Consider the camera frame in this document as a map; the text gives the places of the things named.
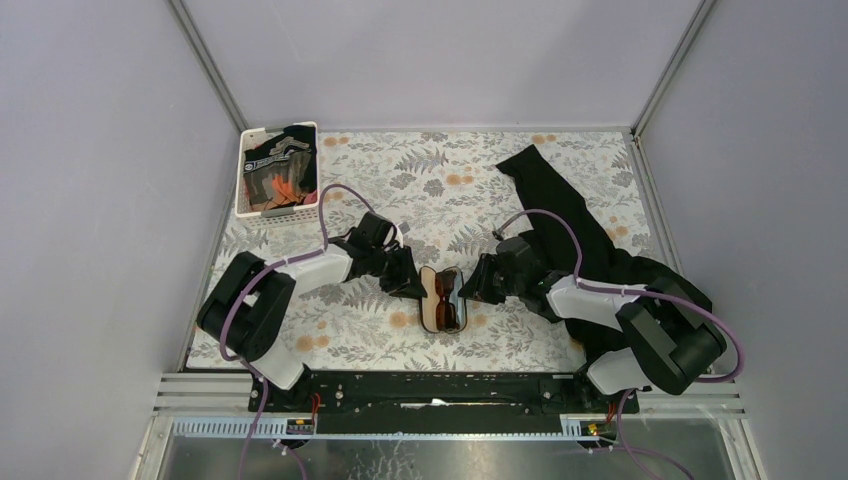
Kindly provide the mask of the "black glasses case tan lining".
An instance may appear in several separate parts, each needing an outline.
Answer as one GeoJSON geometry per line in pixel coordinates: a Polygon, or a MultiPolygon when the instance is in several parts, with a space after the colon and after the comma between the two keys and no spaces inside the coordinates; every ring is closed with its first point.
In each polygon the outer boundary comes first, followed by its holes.
{"type": "Polygon", "coordinates": [[[464,277],[458,267],[437,271],[430,266],[419,270],[426,295],[419,301],[420,323],[431,334],[457,334],[467,326],[465,299],[459,296],[464,277]]]}

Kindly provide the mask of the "brown tortoiseshell sunglasses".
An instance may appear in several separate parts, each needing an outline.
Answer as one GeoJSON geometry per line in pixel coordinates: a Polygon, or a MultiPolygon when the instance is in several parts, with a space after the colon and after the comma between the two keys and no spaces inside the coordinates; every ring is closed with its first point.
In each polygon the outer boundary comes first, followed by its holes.
{"type": "Polygon", "coordinates": [[[437,304],[435,321],[439,332],[455,333],[461,330],[458,307],[451,299],[456,286],[457,272],[445,270],[437,273],[434,280],[437,304]]]}

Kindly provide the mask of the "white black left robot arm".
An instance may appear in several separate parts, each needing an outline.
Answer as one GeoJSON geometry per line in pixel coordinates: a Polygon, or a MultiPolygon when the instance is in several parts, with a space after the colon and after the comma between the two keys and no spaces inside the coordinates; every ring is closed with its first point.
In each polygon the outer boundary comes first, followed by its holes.
{"type": "Polygon", "coordinates": [[[368,211],[357,226],[329,238],[316,253],[271,266],[250,252],[237,254],[202,304],[196,325],[218,341],[223,356],[245,363],[272,385],[272,398],[282,408],[296,411],[309,401],[311,387],[301,377],[305,363],[279,339],[289,303],[362,276],[376,278],[393,297],[426,297],[411,248],[401,243],[397,227],[368,211]]]}

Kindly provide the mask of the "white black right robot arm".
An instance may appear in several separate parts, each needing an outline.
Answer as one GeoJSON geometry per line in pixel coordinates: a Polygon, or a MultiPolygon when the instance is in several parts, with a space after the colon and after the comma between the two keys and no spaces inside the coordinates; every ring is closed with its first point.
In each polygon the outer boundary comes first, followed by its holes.
{"type": "Polygon", "coordinates": [[[727,349],[715,323],[674,281],[617,285],[581,279],[545,266],[520,237],[481,255],[458,294],[488,304],[516,297],[552,323],[581,320],[620,333],[622,345],[606,344],[588,357],[583,378],[573,386],[575,402],[589,412],[629,389],[653,386],[680,395],[727,349]]]}

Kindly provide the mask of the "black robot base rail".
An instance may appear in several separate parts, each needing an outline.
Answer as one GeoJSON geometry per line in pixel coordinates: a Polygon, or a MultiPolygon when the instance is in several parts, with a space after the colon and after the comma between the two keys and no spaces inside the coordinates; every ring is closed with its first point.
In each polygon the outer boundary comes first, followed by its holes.
{"type": "Polygon", "coordinates": [[[606,421],[621,397],[570,373],[306,370],[292,389],[271,386],[266,394],[254,378],[248,409],[303,413],[332,433],[551,432],[564,415],[606,421]]]}

